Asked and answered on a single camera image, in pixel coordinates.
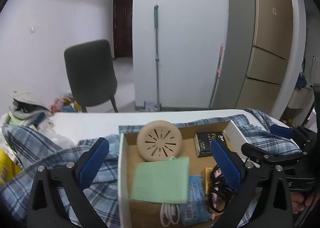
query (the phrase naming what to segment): open box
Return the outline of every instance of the open box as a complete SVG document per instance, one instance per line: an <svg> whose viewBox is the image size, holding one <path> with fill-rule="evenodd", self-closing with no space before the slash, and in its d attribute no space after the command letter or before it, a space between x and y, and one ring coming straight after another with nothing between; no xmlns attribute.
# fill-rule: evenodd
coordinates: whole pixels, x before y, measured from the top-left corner
<svg viewBox="0 0 320 228"><path fill-rule="evenodd" d="M241 146L246 143L245 137L236 127L233 121L207 123L179 128L183 138L182 150L179 156L189 157L189 175L200 175L205 167L214 167L216 162L213 157L198 158L196 155L194 138L197 132L223 132L228 148L241 153ZM118 201L119 215L122 228L161 228L160 209L161 204L130 200L130 192L134 177L136 163L145 162L137 150L138 133L122 134L120 141L118 161ZM206 228L215 223L215 220L189 226L190 228ZM171 227L183 227L179 222Z"/></svg>

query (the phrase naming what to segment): dark gray chair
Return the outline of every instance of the dark gray chair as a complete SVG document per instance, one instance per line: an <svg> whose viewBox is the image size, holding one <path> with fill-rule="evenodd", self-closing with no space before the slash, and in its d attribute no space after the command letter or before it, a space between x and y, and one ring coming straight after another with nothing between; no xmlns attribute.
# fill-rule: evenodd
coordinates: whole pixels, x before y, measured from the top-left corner
<svg viewBox="0 0 320 228"><path fill-rule="evenodd" d="M117 79L109 41L102 39L69 47L64 52L73 98L83 107L115 101Z"/></svg>

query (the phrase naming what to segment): floor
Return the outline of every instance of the floor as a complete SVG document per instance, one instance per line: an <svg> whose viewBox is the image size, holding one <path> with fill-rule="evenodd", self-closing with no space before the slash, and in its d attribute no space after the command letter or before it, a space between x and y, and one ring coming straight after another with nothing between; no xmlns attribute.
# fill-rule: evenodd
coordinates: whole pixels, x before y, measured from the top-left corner
<svg viewBox="0 0 320 228"><path fill-rule="evenodd" d="M116 106L119 112L135 112L135 96L133 83L132 57L123 57L113 60L118 88L115 95ZM88 112L114 112L110 101L94 107L87 107Z"/></svg>

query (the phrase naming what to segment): green notebook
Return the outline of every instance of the green notebook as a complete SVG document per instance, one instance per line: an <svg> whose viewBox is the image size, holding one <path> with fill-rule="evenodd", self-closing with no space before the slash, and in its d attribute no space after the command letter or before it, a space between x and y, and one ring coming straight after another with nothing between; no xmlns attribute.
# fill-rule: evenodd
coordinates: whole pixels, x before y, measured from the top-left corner
<svg viewBox="0 0 320 228"><path fill-rule="evenodd" d="M138 163L135 167L131 199L152 203L189 202L189 158Z"/></svg>

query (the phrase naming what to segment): beige disc with slots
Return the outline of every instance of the beige disc with slots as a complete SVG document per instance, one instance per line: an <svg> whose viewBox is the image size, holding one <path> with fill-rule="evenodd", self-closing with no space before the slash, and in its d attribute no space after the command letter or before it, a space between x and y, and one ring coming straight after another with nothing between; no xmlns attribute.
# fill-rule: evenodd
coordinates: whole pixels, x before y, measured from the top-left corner
<svg viewBox="0 0 320 228"><path fill-rule="evenodd" d="M167 121L153 121L145 125L137 137L138 152L146 161L168 160L181 152L180 130Z"/></svg>

